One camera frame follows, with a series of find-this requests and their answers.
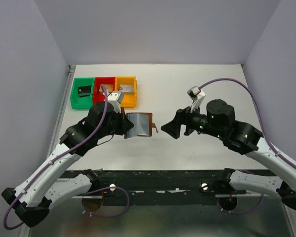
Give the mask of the brown leather card holder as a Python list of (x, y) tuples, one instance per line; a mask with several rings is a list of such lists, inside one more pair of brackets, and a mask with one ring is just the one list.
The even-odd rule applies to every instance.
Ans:
[(158, 133), (158, 128), (153, 122), (153, 113), (127, 113), (126, 117), (134, 125), (126, 135), (124, 139), (134, 138), (134, 137), (151, 137), (152, 130), (155, 129)]

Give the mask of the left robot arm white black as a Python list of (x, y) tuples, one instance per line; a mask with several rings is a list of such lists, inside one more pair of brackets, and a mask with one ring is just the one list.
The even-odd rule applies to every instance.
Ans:
[(52, 208), (69, 198), (115, 191), (116, 186), (101, 187), (99, 176), (90, 169), (64, 183), (56, 181), (72, 164), (98, 146), (100, 139), (125, 135), (133, 126), (120, 102), (98, 102), (90, 108), (87, 117), (66, 130), (51, 155), (29, 178), (2, 192), (9, 204), (8, 209), (15, 211), (22, 224), (34, 227), (47, 217)]

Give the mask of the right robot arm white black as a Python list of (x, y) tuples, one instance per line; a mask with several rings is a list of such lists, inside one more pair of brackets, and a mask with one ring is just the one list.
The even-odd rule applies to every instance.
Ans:
[(283, 161), (280, 154), (268, 145), (261, 131), (249, 123), (236, 120), (234, 108), (225, 101), (210, 101), (206, 111), (204, 115), (198, 110), (193, 112), (189, 107), (178, 109), (175, 117), (162, 125), (161, 130), (178, 139), (181, 126), (185, 125), (185, 136), (196, 131), (198, 134), (218, 138), (229, 150), (257, 161), (274, 173), (274, 176), (260, 176), (225, 168), (221, 178), (210, 189), (215, 194), (231, 195), (236, 191), (252, 191), (273, 196), (296, 210), (296, 162), (291, 158), (287, 162)]

